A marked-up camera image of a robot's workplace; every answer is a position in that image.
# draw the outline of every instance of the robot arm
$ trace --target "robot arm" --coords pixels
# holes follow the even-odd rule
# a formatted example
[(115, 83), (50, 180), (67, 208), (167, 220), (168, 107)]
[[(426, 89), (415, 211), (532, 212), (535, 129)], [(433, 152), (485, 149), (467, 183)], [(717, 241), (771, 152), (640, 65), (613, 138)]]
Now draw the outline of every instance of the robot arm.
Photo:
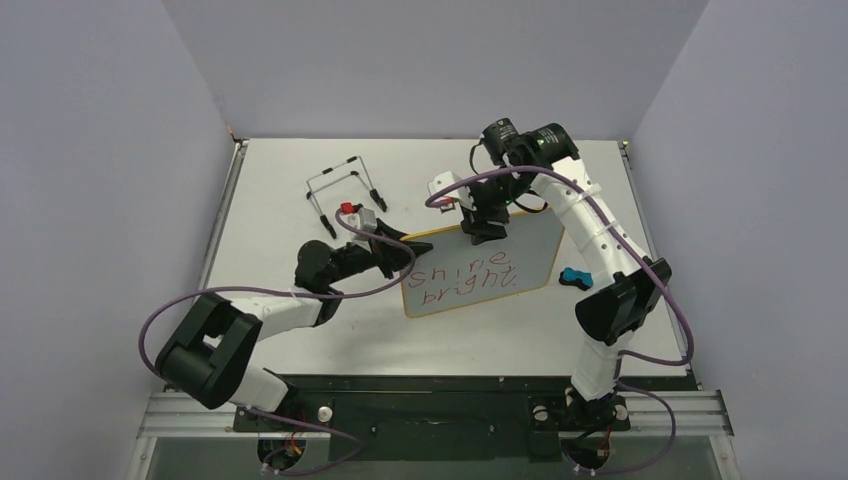
[[(342, 209), (351, 214), (352, 226), (372, 237), (400, 241), (406, 235), (360, 205), (345, 204)], [(424, 242), (402, 243), (416, 256), (433, 248)], [(297, 255), (290, 297), (256, 296), (229, 301), (215, 293), (201, 295), (157, 356), (156, 371), (209, 409), (232, 402), (276, 411), (289, 386), (273, 373), (249, 363), (256, 343), (330, 320), (342, 294), (331, 287), (333, 283), (374, 267), (391, 279), (410, 260), (400, 248), (361, 234), (353, 235), (350, 242), (337, 249), (317, 240), (306, 242)], [(213, 346), (209, 339), (218, 339), (217, 345)]]
[[(584, 343), (572, 375), (576, 392), (570, 394), (567, 402), (570, 409), (573, 405), (587, 411), (595, 410), (598, 405), (609, 406), (615, 390), (618, 352), (626, 348), (633, 332), (644, 323), (660, 292), (610, 232), (615, 228), (623, 238), (628, 238), (600, 198), (600, 185), (592, 182), (586, 173), (577, 147), (561, 126), (550, 124), (519, 135), (510, 120), (504, 118), (484, 130), (482, 143), (496, 166), (525, 167), (524, 171), (503, 175), (488, 172), (481, 175), (486, 180), (449, 192), (432, 205), (443, 212), (459, 206), (463, 216), (461, 227), (471, 236), (472, 245), (506, 237), (507, 206), (531, 189), (551, 206), (586, 259), (596, 292), (576, 306)], [(538, 174), (544, 171), (565, 177), (582, 192), (551, 176)], [(431, 198), (460, 180), (453, 172), (437, 176), (429, 184)], [(590, 202), (603, 212), (605, 219)], [(671, 270), (665, 260), (653, 262), (640, 248), (633, 248), (667, 283)], [(574, 413), (592, 416), (585, 411)]]

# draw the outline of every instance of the gray wall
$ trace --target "gray wall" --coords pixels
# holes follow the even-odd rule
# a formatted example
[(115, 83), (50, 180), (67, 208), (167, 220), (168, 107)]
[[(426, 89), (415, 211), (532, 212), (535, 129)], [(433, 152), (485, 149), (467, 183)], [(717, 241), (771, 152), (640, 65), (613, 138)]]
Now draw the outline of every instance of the gray wall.
[(236, 134), (629, 138), (707, 0), (163, 0)]
[(747, 478), (844, 478), (848, 3), (712, 0), (632, 143)]
[(2, 476), (120, 478), (232, 143), (157, 0), (3, 0), (0, 61)]

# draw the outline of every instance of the blue toy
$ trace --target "blue toy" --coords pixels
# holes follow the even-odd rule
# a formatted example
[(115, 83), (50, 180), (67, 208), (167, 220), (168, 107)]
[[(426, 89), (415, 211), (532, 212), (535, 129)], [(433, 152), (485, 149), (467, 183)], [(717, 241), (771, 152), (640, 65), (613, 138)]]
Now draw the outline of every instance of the blue toy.
[(595, 282), (592, 281), (591, 273), (575, 270), (571, 267), (566, 267), (565, 270), (559, 274), (559, 283), (560, 285), (577, 287), (584, 292), (592, 288), (592, 285), (595, 284)]

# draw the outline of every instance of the purple cable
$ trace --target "purple cable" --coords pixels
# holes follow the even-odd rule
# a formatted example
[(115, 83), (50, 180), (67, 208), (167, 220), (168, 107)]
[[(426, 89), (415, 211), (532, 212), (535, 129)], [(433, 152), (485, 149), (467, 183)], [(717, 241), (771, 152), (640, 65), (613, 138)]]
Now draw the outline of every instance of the purple cable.
[(139, 355), (141, 355), (141, 361), (144, 362), (144, 365), (147, 367), (147, 369), (150, 370), (151, 372), (153, 372), (153, 374), (156, 375), (157, 377), (162, 378), (162, 375), (160, 375), (159, 372), (156, 370), (156, 367), (153, 365), (153, 362), (150, 361), (150, 357), (147, 356), (147, 350), (145, 349), (145, 346), (144, 346), (144, 340), (147, 337), (147, 331), (150, 329), (150, 325), (152, 325), (153, 321), (156, 320), (156, 318), (159, 317), (159, 315), (161, 315), (165, 310), (173, 307), (174, 305), (176, 305), (180, 302), (184, 302), (184, 301), (186, 301), (190, 298), (194, 298), (194, 297), (203, 295), (205, 293), (217, 293), (217, 292), (250, 292), (250, 293), (261, 293), (263, 295), (272, 295), (272, 296), (275, 296), (275, 297), (297, 296), (299, 298), (314, 298), (314, 299), (317, 299), (317, 300), (362, 298), (362, 297), (368, 297), (370, 295), (375, 295), (375, 294), (380, 293), (380, 292), (384, 292), (384, 291), (394, 287), (398, 283), (402, 282), (403, 279), (405, 279), (407, 276), (409, 276), (410, 273), (412, 273), (412, 269), (415, 268), (415, 252), (413, 252), (411, 248), (409, 248), (408, 246), (406, 246), (405, 244), (403, 244), (402, 242), (399, 242), (397, 240), (392, 240), (391, 238), (381, 237), (379, 235), (375, 235), (373, 233), (366, 232), (364, 230), (359, 230), (358, 228), (351, 227), (350, 225), (347, 224), (347, 222), (342, 220), (341, 215), (342, 215), (341, 209), (336, 210), (336, 223), (341, 225), (341, 227), (344, 228), (345, 230), (348, 230), (348, 231), (356, 233), (358, 235), (362, 235), (364, 237), (370, 238), (371, 240), (376, 240), (378, 242), (388, 243), (389, 245), (393, 245), (395, 247), (398, 247), (398, 248), (402, 249), (403, 251), (405, 251), (407, 254), (409, 254), (410, 262), (409, 262), (409, 266), (406, 267), (406, 270), (404, 270), (403, 273), (401, 273), (399, 277), (395, 278), (391, 282), (386, 283), (385, 285), (381, 285), (381, 286), (379, 286), (375, 289), (368, 290), (368, 291), (365, 291), (365, 292), (357, 292), (357, 293), (342, 293), (342, 294), (339, 294), (339, 295), (322, 294), (322, 293), (298, 293), (298, 294), (292, 295), (291, 292), (284, 292), (284, 291), (281, 291), (281, 290), (273, 290), (273, 289), (270, 289), (270, 288), (261, 288), (261, 287), (245, 287), (245, 286), (237, 286), (237, 285), (224, 286), (224, 287), (203, 288), (203, 289), (191, 292), (191, 293), (186, 293), (185, 295), (181, 295), (177, 298), (174, 298), (173, 300), (170, 300), (167, 303), (165, 303), (164, 305), (162, 305), (161, 307), (157, 308), (153, 313), (150, 314), (149, 317), (147, 317), (147, 320), (145, 320), (144, 324), (141, 326), (141, 331), (138, 334), (138, 353), (139, 353)]
[[(297, 297), (314, 298), (314, 299), (318, 299), (318, 300), (321, 300), (321, 299), (350, 299), (350, 298), (367, 297), (367, 296), (370, 296), (370, 295), (375, 295), (375, 294), (380, 293), (380, 292), (384, 292), (384, 291), (394, 287), (398, 283), (402, 282), (407, 276), (409, 276), (409, 274), (412, 272), (412, 269), (415, 268), (415, 252), (413, 252), (411, 248), (409, 248), (408, 246), (406, 246), (405, 244), (403, 244), (402, 242), (399, 242), (397, 240), (393, 240), (391, 238), (386, 238), (386, 237), (381, 237), (379, 235), (375, 235), (373, 233), (366, 232), (364, 230), (359, 230), (358, 228), (354, 228), (354, 227), (348, 225), (347, 222), (343, 221), (341, 216), (342, 216), (341, 209), (336, 210), (336, 215), (335, 215), (336, 223), (341, 225), (342, 228), (344, 228), (345, 230), (348, 230), (350, 232), (356, 233), (358, 235), (362, 235), (362, 236), (369, 238), (371, 240), (384, 242), (384, 243), (387, 243), (389, 245), (393, 245), (395, 247), (402, 249), (407, 254), (409, 254), (409, 258), (410, 258), (409, 265), (406, 267), (406, 269), (403, 271), (403, 273), (401, 273), (397, 278), (395, 278), (391, 282), (386, 283), (385, 285), (381, 285), (381, 286), (374, 288), (372, 290), (368, 290), (368, 291), (365, 291), (365, 292), (357, 292), (357, 293), (342, 293), (342, 294), (339, 294), (339, 295), (320, 294), (320, 293), (298, 293), (298, 294), (296, 294)], [(284, 291), (281, 291), (281, 290), (273, 290), (273, 289), (270, 289), (270, 288), (244, 287), (244, 286), (225, 286), (225, 287), (204, 288), (204, 289), (197, 290), (197, 291), (194, 291), (194, 292), (191, 292), (191, 293), (187, 293), (185, 295), (181, 295), (181, 296), (179, 296), (179, 297), (177, 297), (173, 300), (168, 301), (167, 303), (165, 303), (161, 307), (157, 308), (153, 313), (151, 313), (149, 317), (147, 317), (147, 320), (144, 321), (144, 324), (141, 326), (141, 331), (139, 332), (139, 335), (138, 335), (138, 353), (141, 356), (141, 361), (144, 362), (144, 365), (148, 368), (148, 370), (153, 372), (154, 375), (162, 378), (162, 375), (160, 375), (159, 372), (156, 370), (156, 367), (153, 365), (153, 362), (150, 361), (150, 357), (148, 357), (147, 350), (144, 346), (144, 343), (145, 343), (144, 340), (147, 337), (147, 331), (150, 330), (150, 325), (152, 325), (153, 321), (156, 320), (156, 318), (159, 317), (159, 315), (161, 315), (165, 310), (173, 307), (174, 305), (176, 305), (180, 302), (184, 302), (184, 301), (186, 301), (190, 298), (194, 298), (194, 297), (203, 295), (205, 293), (215, 293), (215, 292), (251, 292), (251, 293), (261, 293), (261, 294), (264, 294), (264, 295), (272, 295), (272, 296), (277, 296), (277, 297), (293, 297), (293, 296), (295, 296), (291, 292), (284, 292)], [(351, 435), (349, 433), (345, 433), (345, 432), (342, 432), (340, 430), (324, 427), (322, 425), (314, 425), (314, 424), (307, 423), (307, 422), (301, 422), (299, 420), (294, 420), (292, 418), (281, 417), (279, 415), (274, 415), (273, 413), (264, 412), (262, 410), (257, 410), (255, 408), (250, 408), (247, 411), (249, 411), (250, 413), (253, 413), (255, 415), (259, 415), (261, 417), (265, 417), (265, 418), (268, 418), (270, 420), (274, 420), (274, 421), (277, 421), (277, 422), (282, 422), (282, 423), (286, 423), (286, 424), (289, 424), (289, 425), (292, 425), (292, 426), (297, 426), (297, 427), (304, 428), (304, 429), (329, 433), (331, 435), (337, 435), (339, 437), (347, 438), (348, 440), (352, 440), (359, 445), (359, 447), (356, 448), (354, 451), (352, 451), (348, 454), (345, 454), (345, 455), (337, 458), (336, 460), (334, 460), (330, 463), (321, 465), (319, 467), (315, 467), (315, 468), (310, 469), (310, 470), (302, 471), (302, 472), (280, 471), (279, 474), (281, 476), (302, 477), (302, 476), (306, 476), (306, 475), (312, 475), (313, 473), (323, 472), (323, 471), (329, 470), (329, 469), (331, 469), (331, 468), (333, 468), (333, 467), (335, 467), (335, 466), (337, 466), (337, 465), (339, 465), (339, 464), (341, 464), (341, 463), (343, 463), (347, 460), (350, 460), (351, 458), (355, 457), (356, 455), (359, 455), (359, 453), (362, 452), (362, 450), (365, 448), (364, 444), (362, 443), (361, 440), (359, 440), (358, 438), (354, 437), (353, 435)], [(277, 450), (271, 452), (270, 454), (268, 454), (265, 457), (265, 459), (263, 459), (263, 462), (265, 464), (268, 464), (270, 462), (270, 460), (274, 457), (274, 455), (279, 454), (280, 452), (282, 452), (282, 450), (283, 449), (277, 449)]]
[[(541, 173), (543, 175), (547, 175), (549, 177), (553, 177), (556, 180), (559, 180), (560, 182), (564, 183), (568, 188), (574, 190), (578, 195), (585, 193), (585, 190), (579, 187), (576, 183), (554, 172), (553, 170), (548, 170), (546, 168), (536, 167), (532, 165), (522, 165), (518, 167), (506, 167), (498, 168), (495, 170), (489, 170), (488, 172), (483, 172), (481, 174), (462, 179), (454, 183), (453, 185), (445, 187), (439, 190), (438, 192), (434, 193), (433, 195), (430, 195), (427, 200), (424, 200), (424, 206), (428, 208), (437, 208), (438, 205), (436, 205), (436, 201), (454, 190), (471, 185), (472, 183), (477, 183), (480, 180), (485, 180), (487, 178), (492, 177), (499, 177), (501, 175), (511, 175), (513, 173)], [(598, 218), (601, 220), (601, 223), (603, 223), (604, 226), (610, 226), (611, 222), (604, 213), (601, 206), (598, 205), (598, 202), (596, 202), (591, 195), (586, 196), (584, 200), (586, 200), (589, 206), (592, 207), (592, 210), (594, 210), (595, 213), (598, 215)], [(686, 337), (687, 346), (686, 354), (680, 360), (665, 360), (662, 358), (655, 358), (631, 350), (621, 350), (620, 352), (618, 352), (619, 355), (630, 355), (631, 357), (636, 357), (640, 360), (645, 360), (646, 362), (656, 363), (669, 367), (679, 367), (688, 364), (690, 361), (692, 361), (692, 356), (695, 353), (695, 341), (692, 338), (692, 329), (689, 328), (689, 322), (686, 321), (686, 316), (683, 315), (683, 311), (681, 310), (677, 302), (674, 300), (674, 297), (671, 296), (671, 292), (662, 283), (662, 280), (660, 280), (659, 277), (657, 277), (657, 275), (654, 273), (654, 271), (651, 270), (651, 267), (647, 263), (645, 263), (645, 261), (642, 260), (641, 257), (639, 257), (639, 254), (636, 253), (636, 250), (634, 250), (633, 247), (630, 246), (627, 240), (625, 240), (624, 237), (622, 237), (621, 234), (615, 230), (615, 228), (610, 228), (609, 232), (610, 234), (612, 234), (613, 238), (615, 238), (616, 241), (621, 244), (622, 248), (624, 248), (624, 250), (627, 251), (627, 253), (630, 254), (631, 257), (633, 257), (633, 260), (635, 260), (636, 263), (639, 264), (639, 267), (645, 271), (645, 274), (648, 275), (648, 278), (650, 278), (651, 281), (654, 282), (654, 285), (656, 285), (657, 288), (660, 290), (660, 293), (662, 293), (663, 298), (665, 298), (665, 301), (668, 302), (669, 307), (671, 307), (671, 310), (674, 312), (674, 316), (677, 317), (677, 320), (680, 323), (680, 327), (683, 329), (683, 335)]]
[[(660, 450), (660, 453), (654, 455), (650, 459), (648, 459), (648, 460), (646, 460), (646, 461), (644, 461), (644, 462), (642, 462), (638, 465), (630, 465), (630, 466), (627, 466), (627, 467), (610, 468), (610, 469), (603, 469), (603, 470), (594, 470), (595, 475), (616, 475), (616, 474), (620, 474), (620, 473), (633, 473), (633, 472), (642, 470), (643, 468), (648, 468), (651, 465), (660, 461), (666, 455), (668, 455), (668, 452), (671, 451), (671, 447), (674, 445), (674, 439), (677, 437), (677, 420), (674, 418), (674, 411), (671, 409), (671, 405), (669, 405), (668, 402), (666, 402), (659, 395), (657, 395), (653, 392), (650, 392), (648, 390), (642, 390), (641, 388), (630, 387), (630, 386), (627, 386), (627, 385), (621, 383), (621, 381), (617, 382), (617, 385), (618, 385), (618, 388), (620, 388), (622, 390), (627, 390), (628, 392), (646, 395), (646, 396), (651, 397), (654, 400), (660, 402), (662, 404), (662, 406), (665, 407), (665, 409), (668, 411), (668, 416), (671, 418), (671, 435), (668, 437), (668, 442), (666, 442), (665, 447), (663, 447), (663, 449)], [(565, 453), (565, 458), (567, 458), (569, 462), (574, 464), (577, 467), (578, 471), (583, 472), (583, 473), (588, 473), (588, 474), (591, 474), (593, 472), (592, 469), (583, 467), (583, 466), (579, 465), (577, 462), (575, 462), (574, 459), (571, 458), (571, 455), (569, 455), (567, 451), (564, 452), (564, 453)]]
[[(574, 192), (577, 193), (578, 195), (585, 193), (585, 190), (583, 188), (581, 188), (580, 186), (578, 186), (576, 183), (574, 183), (573, 181), (565, 178), (564, 176), (562, 176), (562, 175), (560, 175), (560, 174), (558, 174), (558, 173), (556, 173), (552, 170), (548, 170), (548, 169), (542, 168), (542, 167), (531, 166), (531, 165), (522, 165), (522, 166), (518, 166), (518, 167), (506, 167), (506, 168), (498, 168), (498, 169), (495, 169), (495, 170), (489, 170), (488, 172), (483, 172), (483, 173), (480, 173), (478, 175), (474, 175), (472, 177), (468, 177), (468, 178), (465, 178), (463, 180), (460, 180), (460, 181), (454, 183), (453, 185), (445, 187), (445, 188), (439, 190), (438, 192), (434, 193), (433, 195), (430, 195), (430, 197), (428, 197), (427, 200), (424, 201), (424, 206), (426, 206), (428, 208), (435, 208), (435, 207), (437, 207), (437, 205), (436, 205), (437, 200), (439, 200), (440, 198), (442, 198), (443, 196), (445, 196), (446, 194), (448, 194), (448, 193), (450, 193), (454, 190), (457, 190), (459, 188), (471, 185), (472, 183), (476, 183), (480, 180), (485, 180), (487, 178), (492, 178), (492, 177), (498, 177), (498, 176), (501, 176), (501, 175), (512, 175), (513, 173), (538, 173), (538, 174), (547, 175), (549, 177), (553, 177), (554, 179), (562, 182), (568, 188), (574, 190)], [(605, 227), (610, 227), (612, 222), (610, 222), (609, 218), (604, 213), (601, 206), (598, 205), (598, 202), (595, 201), (595, 199), (592, 198), (591, 195), (587, 195), (584, 199), (589, 204), (589, 206), (592, 207), (592, 210), (595, 211), (595, 214), (598, 215), (598, 219), (601, 220), (601, 223), (603, 223), (603, 225)], [(651, 270), (651, 267), (644, 260), (642, 260), (642, 258), (639, 256), (638, 253), (636, 253), (636, 250), (633, 249), (633, 247), (627, 242), (627, 240), (625, 240), (624, 237), (620, 233), (618, 233), (618, 231), (616, 231), (616, 229), (613, 228), (613, 227), (609, 228), (609, 232), (613, 236), (613, 238), (615, 238), (615, 240), (622, 246), (622, 248), (624, 248), (624, 250), (631, 257), (633, 257), (633, 260), (635, 260), (636, 263), (639, 264), (639, 267), (642, 270), (645, 271), (645, 273), (648, 275), (648, 278), (650, 278), (651, 281), (654, 283), (654, 285), (656, 285), (656, 287), (660, 290), (660, 293), (662, 293), (663, 298), (665, 298), (666, 302), (668, 302), (669, 307), (671, 307), (671, 310), (674, 312), (675, 317), (677, 317), (677, 320), (680, 323), (680, 327), (683, 330), (683, 335), (686, 337), (686, 347), (687, 347), (686, 348), (686, 354), (680, 360), (666, 360), (666, 359), (662, 359), (662, 358), (655, 358), (655, 357), (651, 357), (649, 355), (645, 355), (645, 354), (642, 354), (642, 353), (639, 353), (639, 352), (634, 352), (632, 350), (621, 350), (621, 351), (618, 352), (618, 354), (621, 355), (622, 357), (624, 355), (629, 355), (631, 357), (635, 357), (635, 358), (638, 358), (640, 360), (644, 360), (646, 362), (656, 363), (658, 365), (665, 365), (665, 366), (669, 366), (669, 367), (678, 367), (678, 366), (683, 366), (683, 365), (688, 364), (690, 361), (692, 361), (692, 357), (695, 354), (695, 340), (692, 336), (692, 329), (689, 327), (689, 322), (686, 320), (686, 316), (683, 314), (683, 310), (680, 308), (680, 306), (674, 300), (674, 297), (672, 297), (671, 292), (668, 290), (668, 288), (662, 283), (662, 280), (660, 280), (659, 277), (657, 277), (657, 275), (654, 273), (654, 271)], [(620, 368), (621, 368), (621, 359), (619, 359), (618, 364), (616, 365), (616, 374), (615, 374), (616, 378), (618, 378), (618, 372), (619, 372)], [(633, 465), (633, 466), (630, 466), (630, 467), (622, 467), (622, 468), (616, 468), (616, 469), (612, 469), (612, 470), (595, 471), (596, 474), (630, 473), (630, 472), (635, 472), (637, 470), (641, 470), (643, 468), (647, 468), (647, 467), (653, 465), (654, 463), (658, 462), (660, 459), (662, 459), (663, 457), (665, 457), (668, 454), (668, 452), (671, 450), (671, 447), (674, 445), (674, 440), (675, 440), (675, 437), (677, 436), (677, 422), (674, 418), (674, 411), (671, 409), (671, 405), (669, 405), (668, 402), (666, 402), (665, 400), (660, 398), (658, 395), (655, 395), (654, 393), (651, 393), (647, 390), (642, 390), (642, 389), (639, 389), (639, 388), (627, 386), (624, 383), (622, 383), (620, 380), (617, 380), (616, 384), (622, 390), (627, 390), (627, 391), (631, 391), (631, 392), (635, 392), (635, 393), (640, 393), (642, 395), (647, 395), (647, 396), (657, 400), (658, 402), (660, 402), (666, 408), (666, 410), (668, 410), (668, 414), (671, 417), (671, 435), (669, 436), (668, 443), (666, 443), (665, 447), (660, 451), (660, 453), (658, 453), (657, 455), (655, 455), (651, 459), (649, 459), (649, 460), (647, 460), (647, 461), (645, 461), (645, 462), (643, 462), (639, 465)], [(566, 458), (568, 458), (569, 461), (576, 464), (576, 462), (574, 462), (574, 460), (568, 455), (567, 452), (565, 453), (565, 456), (566, 456)], [(579, 465), (578, 465), (578, 470), (583, 471), (583, 472), (588, 472), (588, 473), (592, 472), (592, 470), (586, 469), (586, 468), (579, 466)]]
[(281, 417), (280, 415), (275, 415), (273, 413), (268, 413), (268, 412), (265, 412), (265, 411), (262, 411), (262, 410), (257, 410), (255, 408), (249, 408), (249, 409), (247, 409), (247, 412), (252, 413), (254, 415), (258, 415), (260, 417), (267, 418), (269, 420), (274, 420), (276, 422), (287, 423), (287, 424), (295, 426), (295, 427), (300, 427), (300, 428), (307, 429), (307, 430), (313, 430), (313, 431), (316, 431), (316, 432), (324, 432), (324, 433), (329, 433), (331, 435), (336, 435), (336, 436), (351, 440), (353, 442), (356, 442), (356, 444), (358, 445), (356, 447), (356, 449), (353, 450), (352, 452), (346, 453), (346, 454), (342, 455), (341, 457), (333, 460), (332, 462), (325, 463), (324, 465), (320, 465), (320, 466), (317, 466), (315, 468), (310, 468), (309, 470), (302, 470), (302, 471), (299, 471), (299, 472), (287, 472), (285, 470), (279, 470), (278, 471), (277, 469), (270, 466), (271, 459), (274, 458), (275, 456), (279, 455), (280, 453), (282, 453), (286, 449), (286, 447), (278, 448), (278, 449), (274, 450), (273, 452), (269, 453), (268, 455), (265, 455), (265, 458), (262, 459), (262, 469), (265, 470), (265, 471), (269, 471), (269, 472), (275, 472), (277, 475), (280, 475), (282, 477), (305, 477), (307, 475), (312, 475), (312, 474), (315, 474), (315, 473), (324, 472), (326, 470), (329, 470), (333, 467), (336, 467), (336, 466), (350, 460), (351, 458), (359, 455), (360, 453), (362, 453), (363, 450), (365, 450), (365, 444), (362, 443), (362, 440), (354, 437), (353, 435), (351, 435), (349, 433), (345, 433), (345, 432), (342, 432), (340, 430), (336, 430), (334, 428), (325, 427), (323, 425), (314, 425), (312, 423), (307, 423), (307, 422), (301, 422), (300, 420), (295, 420), (293, 418)]

